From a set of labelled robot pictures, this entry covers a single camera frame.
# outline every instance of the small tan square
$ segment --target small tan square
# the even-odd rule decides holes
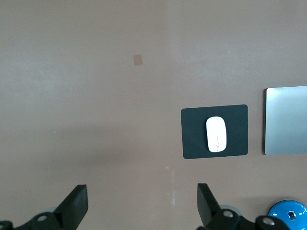
[[[134,65],[135,65],[135,66],[138,66],[138,65],[142,65],[142,64],[143,64],[141,54],[134,55],[134,56],[133,56],[133,60],[134,60]]]

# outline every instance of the white computer mouse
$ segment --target white computer mouse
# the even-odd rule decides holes
[[[208,118],[206,122],[208,147],[210,152],[221,152],[226,149],[227,134],[225,121],[219,116]]]

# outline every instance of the laptop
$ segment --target laptop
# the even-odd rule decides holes
[[[268,88],[266,155],[307,153],[307,86]]]

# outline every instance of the screw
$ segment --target screw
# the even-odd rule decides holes
[[[44,221],[47,219],[46,215],[40,216],[39,218],[37,218],[37,221]]]
[[[267,225],[271,225],[271,226],[275,225],[275,222],[272,219],[267,218],[267,217],[263,218],[262,221],[263,221],[263,223],[265,223]]]
[[[224,211],[223,214],[224,214],[224,216],[226,216],[226,217],[228,217],[228,218],[234,217],[234,215],[232,214],[232,212],[231,212],[231,211],[228,211],[228,210]]]

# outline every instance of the blue and white device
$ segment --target blue and white device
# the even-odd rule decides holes
[[[268,216],[281,219],[290,230],[307,230],[307,210],[294,200],[283,200],[275,204]]]

